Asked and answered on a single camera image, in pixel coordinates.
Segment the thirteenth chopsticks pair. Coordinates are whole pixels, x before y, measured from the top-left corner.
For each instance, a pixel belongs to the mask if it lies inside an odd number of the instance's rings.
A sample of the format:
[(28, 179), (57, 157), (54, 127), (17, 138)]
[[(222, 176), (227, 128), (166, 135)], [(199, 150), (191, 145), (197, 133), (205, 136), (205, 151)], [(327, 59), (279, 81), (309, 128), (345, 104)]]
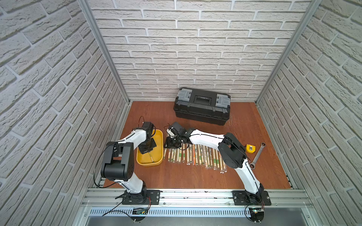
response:
[(172, 162), (176, 162), (176, 158), (177, 158), (177, 149), (173, 149)]

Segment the fourteenth chopsticks pair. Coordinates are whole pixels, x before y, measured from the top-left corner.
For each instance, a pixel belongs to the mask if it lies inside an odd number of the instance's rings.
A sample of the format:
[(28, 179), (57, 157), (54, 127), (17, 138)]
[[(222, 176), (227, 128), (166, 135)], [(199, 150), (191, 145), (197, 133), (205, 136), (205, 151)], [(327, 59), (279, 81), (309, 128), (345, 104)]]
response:
[(168, 161), (171, 162), (173, 157), (173, 149), (168, 149)]

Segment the yellow plastic storage box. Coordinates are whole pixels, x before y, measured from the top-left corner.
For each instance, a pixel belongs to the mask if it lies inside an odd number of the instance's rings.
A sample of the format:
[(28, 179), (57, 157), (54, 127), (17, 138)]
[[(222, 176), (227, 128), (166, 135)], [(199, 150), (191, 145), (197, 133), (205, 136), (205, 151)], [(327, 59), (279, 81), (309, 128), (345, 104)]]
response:
[(164, 140), (163, 133), (161, 130), (156, 130), (154, 135), (154, 140), (156, 142), (156, 147), (151, 151), (151, 155), (154, 159), (154, 163), (150, 160), (149, 153), (141, 154), (139, 149), (137, 149), (137, 163), (144, 167), (157, 166), (162, 163), (164, 156)]

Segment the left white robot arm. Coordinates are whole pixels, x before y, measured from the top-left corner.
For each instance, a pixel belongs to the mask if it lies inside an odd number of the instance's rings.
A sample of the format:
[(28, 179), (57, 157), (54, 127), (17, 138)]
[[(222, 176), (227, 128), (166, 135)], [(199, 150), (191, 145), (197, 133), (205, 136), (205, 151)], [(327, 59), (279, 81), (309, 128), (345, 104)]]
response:
[(101, 176), (121, 184), (129, 194), (144, 196), (145, 183), (134, 173), (134, 150), (152, 151), (156, 147), (155, 133), (153, 128), (137, 128), (125, 138), (107, 143), (100, 167)]

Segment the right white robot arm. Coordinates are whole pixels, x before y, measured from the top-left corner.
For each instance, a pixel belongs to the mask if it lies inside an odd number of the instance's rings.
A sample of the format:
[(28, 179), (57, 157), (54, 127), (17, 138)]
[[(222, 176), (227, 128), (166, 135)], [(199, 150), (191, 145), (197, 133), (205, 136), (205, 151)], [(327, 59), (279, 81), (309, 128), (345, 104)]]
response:
[(263, 201), (263, 185), (256, 178), (249, 166), (245, 147), (231, 133), (225, 135), (210, 134), (196, 129), (180, 129), (169, 127), (169, 138), (165, 142), (168, 148), (179, 148), (182, 144), (207, 146), (217, 150), (230, 168), (235, 169), (244, 184), (248, 202), (261, 204)]

